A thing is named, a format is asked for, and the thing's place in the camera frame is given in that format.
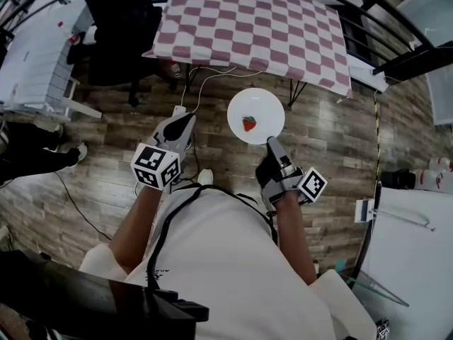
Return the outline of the white flat board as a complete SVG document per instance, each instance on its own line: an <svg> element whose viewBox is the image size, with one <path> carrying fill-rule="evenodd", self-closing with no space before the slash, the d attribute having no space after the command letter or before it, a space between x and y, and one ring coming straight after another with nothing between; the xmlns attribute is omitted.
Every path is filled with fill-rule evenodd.
<svg viewBox="0 0 453 340"><path fill-rule="evenodd" d="M389 87L384 73L373 74L373 67L367 63L353 63L349 66L349 71L352 80L373 91L383 93Z"/></svg>

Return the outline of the person's left forearm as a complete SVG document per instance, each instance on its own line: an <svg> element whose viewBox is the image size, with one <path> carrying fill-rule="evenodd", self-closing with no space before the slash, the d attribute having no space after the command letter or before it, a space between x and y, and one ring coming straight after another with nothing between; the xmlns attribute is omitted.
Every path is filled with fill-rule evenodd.
<svg viewBox="0 0 453 340"><path fill-rule="evenodd" d="M108 245L127 274L143 261L161 197L161 191L145 186Z"/></svg>

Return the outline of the black mesh office chair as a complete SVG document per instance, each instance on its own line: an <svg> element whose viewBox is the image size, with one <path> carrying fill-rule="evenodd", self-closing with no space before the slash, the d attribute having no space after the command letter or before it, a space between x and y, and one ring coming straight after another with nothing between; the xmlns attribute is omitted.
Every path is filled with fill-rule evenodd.
<svg viewBox="0 0 453 340"><path fill-rule="evenodd" d="M129 84L128 103L136 97L141 79L157 76L169 88L177 79L166 73L155 58L142 54L152 48L162 18L162 8L151 0L84 0L93 17L95 43L90 53L88 83L92 86Z"/></svg>

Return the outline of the white packs with red print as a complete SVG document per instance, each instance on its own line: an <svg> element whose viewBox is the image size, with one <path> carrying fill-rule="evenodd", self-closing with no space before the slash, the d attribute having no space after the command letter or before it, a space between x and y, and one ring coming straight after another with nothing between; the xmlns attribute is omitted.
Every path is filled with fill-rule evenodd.
<svg viewBox="0 0 453 340"><path fill-rule="evenodd" d="M432 157L428 169L415 170L415 189L453 195L453 161Z"/></svg>

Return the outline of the black bag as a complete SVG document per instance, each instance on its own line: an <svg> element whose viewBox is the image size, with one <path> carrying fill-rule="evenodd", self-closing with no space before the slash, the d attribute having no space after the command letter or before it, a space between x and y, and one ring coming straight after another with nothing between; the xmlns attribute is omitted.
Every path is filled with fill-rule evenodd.
<svg viewBox="0 0 453 340"><path fill-rule="evenodd" d="M408 169L383 171L380 181L385 188L413 190L415 188L416 175Z"/></svg>

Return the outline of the yellow black hazard tape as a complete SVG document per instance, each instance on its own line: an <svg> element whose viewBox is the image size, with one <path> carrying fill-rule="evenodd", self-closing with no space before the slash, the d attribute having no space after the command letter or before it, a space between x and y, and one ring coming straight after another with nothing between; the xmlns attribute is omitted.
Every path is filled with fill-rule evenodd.
<svg viewBox="0 0 453 340"><path fill-rule="evenodd" d="M378 90L374 92L374 114L375 114L375 126L376 126L376 137L377 137L377 163L376 163L376 175L375 175L375 185L378 184L379 175L381 171L381 140L380 140L380 120L379 120L379 104L377 101Z"/></svg>

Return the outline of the white grid-cloth table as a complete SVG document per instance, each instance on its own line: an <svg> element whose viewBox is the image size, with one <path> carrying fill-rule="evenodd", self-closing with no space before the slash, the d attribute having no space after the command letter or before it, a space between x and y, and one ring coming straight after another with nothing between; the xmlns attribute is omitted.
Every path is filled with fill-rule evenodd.
<svg viewBox="0 0 453 340"><path fill-rule="evenodd" d="M93 19L83 0L47 12L21 26L0 66L0 100L40 102L60 99L74 65L67 62L73 45L68 39L85 33Z"/></svg>

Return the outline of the person's right forearm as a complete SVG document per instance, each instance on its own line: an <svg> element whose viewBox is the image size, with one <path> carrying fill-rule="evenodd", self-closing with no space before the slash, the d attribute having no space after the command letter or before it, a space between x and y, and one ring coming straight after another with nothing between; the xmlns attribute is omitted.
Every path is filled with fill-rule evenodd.
<svg viewBox="0 0 453 340"><path fill-rule="evenodd" d="M275 209L280 251L297 275L311 285L316 281L316 270L306 240L297 193L287 191L276 202Z"/></svg>

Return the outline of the white round plate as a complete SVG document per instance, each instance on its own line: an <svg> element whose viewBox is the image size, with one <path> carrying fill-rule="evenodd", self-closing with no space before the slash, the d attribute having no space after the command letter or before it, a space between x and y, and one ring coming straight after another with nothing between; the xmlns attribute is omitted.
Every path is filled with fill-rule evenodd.
<svg viewBox="0 0 453 340"><path fill-rule="evenodd" d="M253 116L256 126L243 129L242 119ZM248 88L238 92L230 101L227 121L231 131L250 145L264 145L271 136L277 137L285 125L285 111L279 99L265 89Z"/></svg>

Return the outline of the person's white shirt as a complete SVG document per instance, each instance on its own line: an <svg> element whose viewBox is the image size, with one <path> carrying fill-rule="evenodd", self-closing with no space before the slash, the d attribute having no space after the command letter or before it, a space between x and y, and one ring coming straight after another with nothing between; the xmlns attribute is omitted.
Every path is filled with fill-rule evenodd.
<svg viewBox="0 0 453 340"><path fill-rule="evenodd" d="M85 273L160 288L210 311L197 340L376 340L372 318L333 270L307 285L250 203L182 188L160 200L143 261L127 274L109 244L87 252Z"/></svg>

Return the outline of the red white checkered table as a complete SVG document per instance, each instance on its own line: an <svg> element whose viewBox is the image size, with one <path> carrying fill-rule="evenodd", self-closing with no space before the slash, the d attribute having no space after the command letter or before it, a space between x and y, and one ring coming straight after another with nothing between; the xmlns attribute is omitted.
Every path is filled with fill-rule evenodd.
<svg viewBox="0 0 453 340"><path fill-rule="evenodd" d="M144 55L252 69L352 95L338 12L314 0L168 0Z"/></svg>

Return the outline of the white wooden chair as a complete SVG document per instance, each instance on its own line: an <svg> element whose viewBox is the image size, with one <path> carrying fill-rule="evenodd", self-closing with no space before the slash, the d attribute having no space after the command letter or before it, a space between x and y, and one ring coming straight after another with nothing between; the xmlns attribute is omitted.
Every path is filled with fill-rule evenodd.
<svg viewBox="0 0 453 340"><path fill-rule="evenodd" d="M24 100L19 102L15 101L13 97L5 103L0 100L0 114L20 113L31 116L43 115L62 121L70 121L72 113L77 112L96 119L102 118L103 114L100 111L76 102L73 99L74 92L79 84L80 82L78 80L70 77L67 84L69 93L63 91L63 96L60 99L45 98L40 102L27 102Z"/></svg>

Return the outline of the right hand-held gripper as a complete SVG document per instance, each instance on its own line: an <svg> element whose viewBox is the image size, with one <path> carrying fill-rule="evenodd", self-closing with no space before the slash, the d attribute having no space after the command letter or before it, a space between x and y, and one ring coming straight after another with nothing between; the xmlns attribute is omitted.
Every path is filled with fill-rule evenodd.
<svg viewBox="0 0 453 340"><path fill-rule="evenodd" d="M268 155L256 168L265 206L274 206L287 192L295 192L299 205L316 202L328 181L311 167L307 171L295 166L274 136L267 139Z"/></svg>

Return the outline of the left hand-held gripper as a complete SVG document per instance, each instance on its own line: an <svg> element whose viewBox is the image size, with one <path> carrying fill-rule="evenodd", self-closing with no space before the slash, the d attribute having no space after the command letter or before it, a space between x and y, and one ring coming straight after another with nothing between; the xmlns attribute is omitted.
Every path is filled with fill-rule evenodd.
<svg viewBox="0 0 453 340"><path fill-rule="evenodd" d="M178 151L184 151L194 126L193 113L172 116L157 125L154 139L159 143L175 144ZM138 182L156 190L164 190L180 174L180 155L139 143L130 166Z"/></svg>

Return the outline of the white side table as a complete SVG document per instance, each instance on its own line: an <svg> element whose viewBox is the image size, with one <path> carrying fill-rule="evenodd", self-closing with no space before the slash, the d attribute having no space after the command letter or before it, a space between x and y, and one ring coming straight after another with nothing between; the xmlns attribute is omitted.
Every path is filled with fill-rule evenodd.
<svg viewBox="0 0 453 340"><path fill-rule="evenodd" d="M389 340L453 336L453 195L383 189L353 292Z"/></svg>

